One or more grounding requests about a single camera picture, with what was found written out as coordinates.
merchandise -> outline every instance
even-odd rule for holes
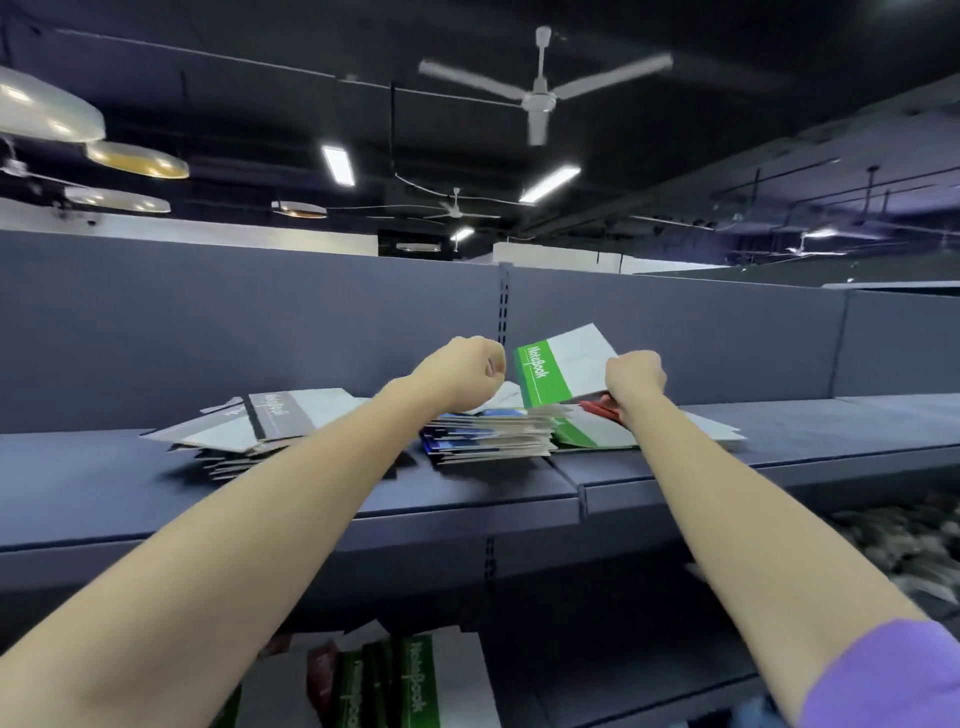
[[[554,420],[524,409],[488,409],[441,415],[420,432],[423,449],[438,465],[548,456]]]
[[[567,402],[607,389],[613,347],[594,324],[575,328],[514,352],[524,406]]]
[[[747,438],[736,427],[708,420],[706,417],[684,412],[687,418],[700,427],[715,442],[732,449]],[[636,448],[633,432],[607,416],[594,414],[583,407],[572,407],[563,417],[556,419],[554,437],[561,445],[579,449],[626,449]]]
[[[420,635],[400,649],[400,728],[500,728],[476,634]]]
[[[379,622],[347,633],[277,636],[213,728],[499,728],[483,648],[457,626],[392,638]]]
[[[230,482],[265,457],[360,406],[367,398],[344,389],[300,389],[234,397],[201,417],[141,437],[194,449],[209,479]]]
[[[960,604],[960,500],[839,511],[828,522],[907,595]]]

fluorescent light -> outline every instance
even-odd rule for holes
[[[462,242],[473,235],[473,228],[469,225],[464,225],[462,228],[450,235],[450,240],[455,243]]]
[[[353,169],[350,167],[350,157],[346,149],[340,147],[321,147],[324,150],[326,166],[337,184],[344,187],[353,187],[356,182],[353,180]]]
[[[537,182],[534,186],[524,192],[523,197],[520,198],[520,201],[522,203],[526,203],[527,205],[532,205],[533,203],[541,200],[553,192],[564,182],[569,182],[579,174],[580,167],[575,167],[572,164],[565,164],[556,172],[543,178],[540,180],[540,182]]]
[[[438,243],[397,243],[396,249],[405,253],[439,253]]]
[[[815,231],[805,232],[804,237],[811,237],[814,240],[822,240],[828,237],[836,237],[840,234],[840,231],[837,228],[831,228],[827,226],[826,228],[817,228]]]

pipe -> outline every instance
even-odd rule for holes
[[[693,228],[698,231],[716,232],[715,228],[708,228],[706,225],[690,225],[689,223],[677,223],[673,220],[661,220],[659,217],[647,217],[646,215],[628,215],[634,220],[646,220],[651,223],[660,223],[661,225],[676,225],[681,228]]]
[[[840,161],[840,157],[833,157],[830,159],[823,159],[821,161],[814,162],[813,164],[808,164],[803,167],[797,167],[796,169],[788,169],[786,172],[780,172],[779,174],[770,175],[770,177],[764,177],[762,179],[759,176],[754,176],[754,180],[752,182],[744,182],[743,184],[738,184],[735,187],[728,187],[727,189],[722,189],[719,192],[713,192],[710,194],[710,198],[713,200],[718,200],[719,198],[723,197],[729,192],[734,192],[735,190],[741,189],[743,187],[749,187],[751,184],[756,185],[756,184],[760,184],[761,182],[778,180],[781,177],[788,177],[789,175],[795,175],[798,172],[805,172],[808,169],[816,169],[817,167],[823,167],[826,164],[836,164],[838,161]]]
[[[960,172],[960,166],[958,167],[948,167],[947,169],[938,169],[936,172],[924,172],[921,175],[911,175],[910,177],[901,177],[898,180],[885,180],[884,182],[877,182],[876,186],[889,186],[891,184],[899,184],[901,182],[912,182],[914,180],[924,180],[927,177],[936,177],[937,175],[945,175],[949,172]],[[853,192],[863,192],[867,189],[869,185],[863,185],[862,187],[852,187],[851,189],[844,189],[839,192],[829,192],[826,195],[817,195],[816,197],[806,197],[802,200],[796,200],[791,205],[801,205],[803,203],[812,203],[816,200],[823,200],[825,197],[836,197],[837,195],[850,195]]]

round pendant light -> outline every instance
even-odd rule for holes
[[[63,196],[75,205],[122,209],[127,212],[149,212],[162,215],[170,211],[170,203],[158,197],[99,187],[65,187]]]
[[[287,217],[299,217],[304,220],[323,220],[326,217],[326,207],[310,205],[309,203],[274,200],[271,207],[277,214],[286,215]]]
[[[184,180],[190,176],[190,166],[182,159],[133,144],[90,142],[86,145],[86,158],[105,167],[163,180]]]
[[[81,98],[0,66],[0,133],[82,143],[106,135],[104,115]]]

hand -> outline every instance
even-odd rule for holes
[[[632,402],[663,394],[666,374],[656,352],[629,352],[607,360],[607,389],[628,411]]]
[[[423,359],[409,378],[435,402],[437,414],[466,412],[496,393],[506,369],[498,343],[483,336],[457,336]]]

